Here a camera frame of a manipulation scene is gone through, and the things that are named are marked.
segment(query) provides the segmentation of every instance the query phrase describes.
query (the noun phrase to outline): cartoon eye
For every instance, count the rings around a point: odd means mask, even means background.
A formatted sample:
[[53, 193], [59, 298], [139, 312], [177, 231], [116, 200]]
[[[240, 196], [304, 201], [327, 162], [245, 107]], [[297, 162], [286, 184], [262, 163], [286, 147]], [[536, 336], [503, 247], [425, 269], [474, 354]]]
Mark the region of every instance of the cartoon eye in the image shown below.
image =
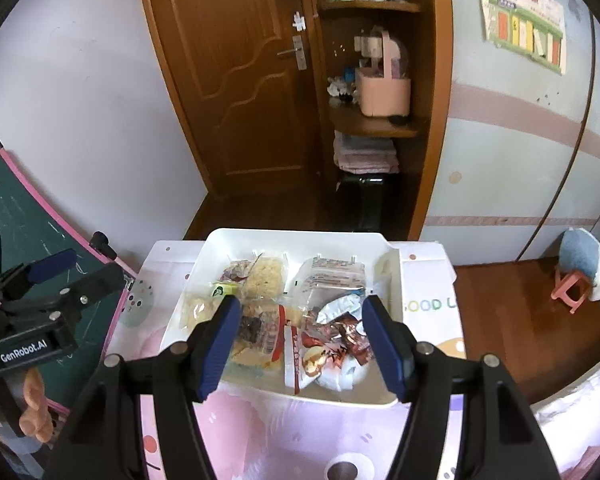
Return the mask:
[[325, 480], [374, 480], [376, 469], [362, 453], [343, 453], [324, 468]]

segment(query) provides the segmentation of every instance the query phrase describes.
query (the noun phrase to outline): wall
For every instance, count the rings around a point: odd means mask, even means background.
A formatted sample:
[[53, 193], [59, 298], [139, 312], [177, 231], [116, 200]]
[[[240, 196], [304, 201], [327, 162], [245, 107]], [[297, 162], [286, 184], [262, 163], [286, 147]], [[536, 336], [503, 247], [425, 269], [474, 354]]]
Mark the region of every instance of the wall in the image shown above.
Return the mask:
[[[442, 242], [455, 264], [515, 260], [530, 240], [523, 257], [537, 258], [568, 226], [591, 229], [600, 216], [600, 90], [589, 114], [599, 119], [586, 113], [598, 34], [582, 0], [557, 1], [566, 20], [564, 76], [485, 41], [480, 0], [453, 0], [449, 117], [420, 239]], [[598, 64], [594, 74], [595, 90]], [[573, 176], [541, 226], [583, 121]]]
[[139, 267], [206, 189], [141, 0], [20, 0], [0, 29], [0, 140], [58, 211]]

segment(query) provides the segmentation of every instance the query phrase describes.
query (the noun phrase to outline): wooden door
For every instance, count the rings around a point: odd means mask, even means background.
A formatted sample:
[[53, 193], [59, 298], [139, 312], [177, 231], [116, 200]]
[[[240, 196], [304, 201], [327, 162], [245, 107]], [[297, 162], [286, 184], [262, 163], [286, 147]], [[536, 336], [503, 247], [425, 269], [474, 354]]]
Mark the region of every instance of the wooden door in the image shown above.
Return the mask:
[[[301, 0], [150, 0], [167, 70], [219, 196], [305, 187], [320, 168]], [[306, 70], [293, 52], [302, 37]]]

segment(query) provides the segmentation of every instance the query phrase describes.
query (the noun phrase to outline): wooden floor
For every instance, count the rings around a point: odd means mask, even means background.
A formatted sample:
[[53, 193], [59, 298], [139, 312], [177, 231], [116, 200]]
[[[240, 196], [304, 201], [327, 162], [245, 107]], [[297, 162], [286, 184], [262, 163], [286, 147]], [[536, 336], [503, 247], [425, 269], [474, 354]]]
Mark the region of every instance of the wooden floor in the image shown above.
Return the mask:
[[600, 361], [600, 304], [575, 314], [551, 299], [556, 260], [456, 267], [467, 357], [498, 355], [530, 402]]
[[[219, 227], [337, 230], [333, 203], [310, 192], [225, 202], [205, 200], [186, 239]], [[554, 259], [457, 267], [456, 295], [467, 356], [493, 352], [530, 402], [544, 399], [600, 360], [600, 305], [571, 315], [552, 301]]]

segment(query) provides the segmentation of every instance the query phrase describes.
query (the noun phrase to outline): green chalkboard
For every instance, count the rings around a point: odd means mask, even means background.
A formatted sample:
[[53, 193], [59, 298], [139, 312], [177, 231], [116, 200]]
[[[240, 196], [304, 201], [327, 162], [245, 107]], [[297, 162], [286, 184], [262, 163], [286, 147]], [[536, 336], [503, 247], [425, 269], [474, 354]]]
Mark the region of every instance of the green chalkboard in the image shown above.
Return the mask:
[[[34, 286], [26, 297], [35, 298], [57, 294], [82, 274], [101, 268], [104, 263], [62, 227], [62, 220], [56, 221], [43, 208], [18, 179], [9, 163], [13, 165], [4, 149], [0, 150], [2, 270], [45, 258], [67, 248], [74, 249], [78, 255], [75, 268]], [[98, 365], [120, 293], [110, 294], [82, 311], [82, 320], [75, 330], [78, 349], [73, 354], [40, 366], [49, 399], [71, 408]]]

